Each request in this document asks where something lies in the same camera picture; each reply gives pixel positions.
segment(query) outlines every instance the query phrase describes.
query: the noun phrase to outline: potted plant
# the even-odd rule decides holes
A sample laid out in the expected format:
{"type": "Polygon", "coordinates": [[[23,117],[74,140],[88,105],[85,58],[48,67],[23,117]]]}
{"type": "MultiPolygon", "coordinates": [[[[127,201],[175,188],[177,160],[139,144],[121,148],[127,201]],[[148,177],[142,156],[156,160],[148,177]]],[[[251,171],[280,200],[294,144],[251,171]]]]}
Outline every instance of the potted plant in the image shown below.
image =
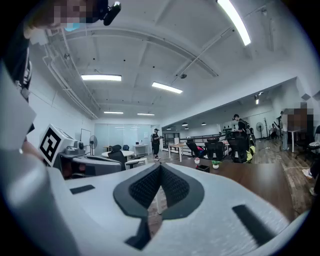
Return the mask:
{"type": "Polygon", "coordinates": [[[220,163],[221,163],[220,161],[215,161],[215,160],[213,160],[213,161],[212,161],[213,169],[218,169],[220,163]]]}

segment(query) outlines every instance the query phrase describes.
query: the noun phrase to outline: black t-shirt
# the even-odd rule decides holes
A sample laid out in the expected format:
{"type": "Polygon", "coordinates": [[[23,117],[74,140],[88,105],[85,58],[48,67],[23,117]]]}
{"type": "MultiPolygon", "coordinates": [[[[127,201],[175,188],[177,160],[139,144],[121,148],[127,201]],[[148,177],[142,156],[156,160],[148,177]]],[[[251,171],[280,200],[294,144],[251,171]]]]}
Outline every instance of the black t-shirt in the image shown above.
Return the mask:
{"type": "MultiPolygon", "coordinates": [[[[12,40],[9,42],[3,58],[16,88],[27,102],[29,102],[29,85],[32,75],[32,64],[29,60],[29,42],[30,40],[24,36],[23,24],[19,25],[12,40]]],[[[32,124],[29,133],[34,129],[35,127],[32,124]]]]}
{"type": "Polygon", "coordinates": [[[243,137],[247,136],[246,123],[241,118],[239,119],[239,122],[238,122],[238,130],[242,130],[241,135],[243,137]]]}
{"type": "Polygon", "coordinates": [[[159,137],[159,135],[158,134],[152,134],[152,143],[153,144],[159,144],[159,139],[155,139],[155,138],[158,138],[159,137]]]}

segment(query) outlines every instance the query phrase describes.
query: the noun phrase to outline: table leg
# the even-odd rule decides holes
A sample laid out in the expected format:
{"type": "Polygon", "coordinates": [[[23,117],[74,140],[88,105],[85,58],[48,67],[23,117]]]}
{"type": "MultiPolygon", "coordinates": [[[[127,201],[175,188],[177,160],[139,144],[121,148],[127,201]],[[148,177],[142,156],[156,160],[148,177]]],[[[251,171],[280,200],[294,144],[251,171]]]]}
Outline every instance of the table leg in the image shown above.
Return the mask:
{"type": "Polygon", "coordinates": [[[292,138],[292,153],[295,152],[295,138],[294,138],[294,132],[291,132],[291,138],[292,138]]]}
{"type": "Polygon", "coordinates": [[[181,147],[179,147],[179,157],[180,157],[180,162],[182,162],[182,150],[181,150],[181,147]]]}
{"type": "Polygon", "coordinates": [[[158,192],[155,195],[155,203],[156,203],[156,208],[157,208],[158,214],[162,214],[160,189],[158,190],[158,192]]]}

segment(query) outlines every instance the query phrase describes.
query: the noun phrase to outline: wooden floor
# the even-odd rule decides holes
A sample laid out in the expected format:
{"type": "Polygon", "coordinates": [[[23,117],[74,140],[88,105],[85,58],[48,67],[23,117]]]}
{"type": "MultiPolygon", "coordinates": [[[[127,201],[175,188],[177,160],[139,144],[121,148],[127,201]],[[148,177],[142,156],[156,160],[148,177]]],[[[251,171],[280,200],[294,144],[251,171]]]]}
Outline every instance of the wooden floor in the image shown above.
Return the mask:
{"type": "MultiPolygon", "coordinates": [[[[273,140],[262,140],[256,141],[255,154],[251,164],[272,164],[280,163],[283,167],[283,172],[285,173],[287,183],[290,189],[293,208],[295,210],[295,217],[310,209],[313,203],[313,197],[309,193],[309,189],[315,185],[313,179],[308,179],[303,173],[304,168],[310,168],[312,161],[307,159],[304,161],[304,156],[298,156],[295,159],[296,154],[301,150],[299,147],[295,146],[295,152],[290,150],[282,151],[280,150],[281,142],[278,139],[273,140]]],[[[179,162],[179,154],[171,153],[171,159],[169,159],[169,153],[167,151],[159,152],[160,162],[162,163],[176,163],[179,162]]],[[[152,155],[147,157],[149,163],[154,161],[152,155]]],[[[230,156],[226,156],[223,161],[232,162],[230,156]]],[[[166,196],[161,189],[161,207],[163,209],[167,208],[166,196]]],[[[149,209],[149,228],[151,236],[157,232],[161,226],[162,218],[157,212],[157,206],[155,201],[152,202],[149,209]]]]}

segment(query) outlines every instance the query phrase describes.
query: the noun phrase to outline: fluorescent ceiling light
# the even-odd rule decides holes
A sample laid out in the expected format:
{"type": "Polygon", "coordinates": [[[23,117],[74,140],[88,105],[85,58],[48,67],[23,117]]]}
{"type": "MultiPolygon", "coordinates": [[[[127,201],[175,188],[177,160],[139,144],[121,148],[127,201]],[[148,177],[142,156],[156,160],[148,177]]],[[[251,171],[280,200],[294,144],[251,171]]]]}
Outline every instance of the fluorescent ceiling light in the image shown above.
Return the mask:
{"type": "Polygon", "coordinates": [[[123,112],[110,112],[110,111],[104,111],[105,114],[123,114],[123,112]]]}
{"type": "Polygon", "coordinates": [[[121,81],[121,75],[112,74],[83,74],[81,77],[84,81],[121,81]]]}
{"type": "Polygon", "coordinates": [[[176,88],[173,88],[173,87],[161,84],[161,83],[157,83],[157,82],[153,82],[152,86],[160,88],[160,89],[163,89],[163,90],[167,90],[167,91],[170,91],[170,92],[174,92],[174,93],[177,93],[177,94],[182,93],[182,90],[179,90],[179,89],[176,89],[176,88]]]}
{"type": "Polygon", "coordinates": [[[154,116],[155,114],[138,113],[137,115],[140,115],[140,116],[154,116]]]}
{"type": "Polygon", "coordinates": [[[232,3],[229,0],[217,0],[217,2],[232,20],[242,38],[244,45],[247,46],[248,44],[250,44],[251,40],[248,35],[247,29],[232,3]]]}

